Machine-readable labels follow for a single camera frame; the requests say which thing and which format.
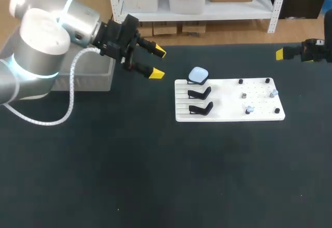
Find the gray bin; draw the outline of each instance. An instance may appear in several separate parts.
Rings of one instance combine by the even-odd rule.
[[[0,50],[0,59],[10,57],[19,37],[19,27]],[[81,47],[71,44],[67,52],[53,91],[69,91],[70,66]],[[112,84],[115,61],[107,56],[89,52],[78,60],[75,68],[75,91],[109,91]]]

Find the black table surface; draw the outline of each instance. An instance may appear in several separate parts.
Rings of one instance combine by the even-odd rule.
[[[0,109],[0,227],[331,227],[332,65],[277,62],[283,45],[166,47],[161,81],[116,67],[40,127]],[[286,119],[178,123],[174,80],[272,77]],[[13,106],[53,121],[68,93]]]

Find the black clip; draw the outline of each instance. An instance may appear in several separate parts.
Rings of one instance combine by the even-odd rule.
[[[208,79],[209,77],[207,76],[202,82],[195,82],[187,78],[187,84],[199,84],[200,86],[203,86]]]
[[[212,110],[212,108],[213,108],[213,102],[209,102],[209,104],[205,109],[197,107],[195,105],[189,105],[190,114],[198,114],[203,116],[207,116]]]
[[[188,91],[188,96],[189,98],[198,98],[200,100],[206,100],[206,98],[208,97],[208,95],[211,92],[211,87],[208,87],[204,93],[200,93],[200,92],[196,92],[193,90],[189,90]]]

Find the shelf leg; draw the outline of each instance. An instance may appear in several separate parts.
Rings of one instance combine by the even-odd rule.
[[[110,0],[110,4],[112,6],[114,21],[121,23],[122,20],[120,19],[120,15],[121,15],[122,4],[120,4],[119,0]]]
[[[275,32],[275,28],[278,23],[280,10],[281,10],[283,1],[284,0],[274,0],[273,11],[272,11],[272,16],[271,16],[271,20],[270,20],[268,33]]]

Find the white pegboard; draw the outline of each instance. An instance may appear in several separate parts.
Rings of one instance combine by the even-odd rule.
[[[175,81],[175,116],[178,122],[243,122],[243,121],[280,121],[285,119],[285,112],[279,96],[270,97],[276,89],[270,78],[243,79],[209,79],[204,85],[188,84],[185,79]],[[207,87],[212,91],[206,100],[188,97],[188,90],[203,93]],[[207,116],[190,114],[189,105],[205,108],[209,102],[214,107]],[[254,112],[245,113],[248,106],[254,107]]]

